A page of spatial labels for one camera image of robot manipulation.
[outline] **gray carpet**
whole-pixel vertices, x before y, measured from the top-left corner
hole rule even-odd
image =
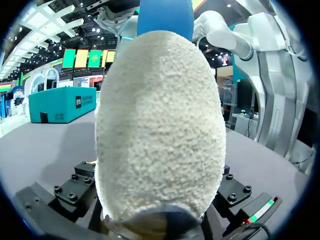
[[[75,165],[94,161],[94,121],[92,111],[69,124],[27,123],[1,138],[0,176],[8,195],[13,197],[34,182],[52,193],[54,185],[70,178]],[[237,132],[228,130],[226,142],[226,163],[237,180],[252,186],[252,196],[267,192],[283,199],[267,222],[271,231],[276,231],[291,213],[308,177],[275,152]],[[228,221],[217,216],[213,207],[208,217],[215,229],[213,235],[220,239]],[[265,237],[260,231],[255,240]]]
[[[96,160],[94,112],[69,124],[26,123],[0,139],[0,176],[9,197],[39,183],[53,192],[82,161]]]

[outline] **white terry cloth cover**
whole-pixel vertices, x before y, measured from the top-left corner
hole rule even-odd
[[[118,55],[96,115],[96,189],[115,221],[171,204],[199,219],[220,186],[226,128],[205,56],[169,31]]]

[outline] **display screen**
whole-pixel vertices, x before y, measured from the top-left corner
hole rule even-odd
[[[91,50],[88,62],[88,68],[99,68],[102,50]]]
[[[106,56],[107,63],[113,63],[115,61],[116,51],[108,51],[108,55]]]
[[[103,50],[103,56],[102,56],[102,64],[101,67],[104,68],[106,66],[106,60],[109,50]]]
[[[75,58],[75,68],[82,68],[84,69],[87,66],[87,58],[88,58],[88,49],[79,49],[76,52],[76,58]]]
[[[63,56],[63,68],[73,68],[75,61],[76,50],[75,49],[66,49]]]

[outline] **green banner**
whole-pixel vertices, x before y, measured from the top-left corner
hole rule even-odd
[[[91,50],[89,56],[88,68],[99,68],[101,62],[102,50]]]
[[[24,82],[24,73],[21,72],[20,83],[18,83],[17,86],[22,86],[22,85],[23,85],[23,84],[22,84],[23,82]]]
[[[76,56],[75,49],[66,49],[63,56],[63,68],[73,68]]]

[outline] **teal display stand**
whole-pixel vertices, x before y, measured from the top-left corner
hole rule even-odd
[[[95,87],[65,86],[29,95],[32,123],[67,124],[96,106]]]

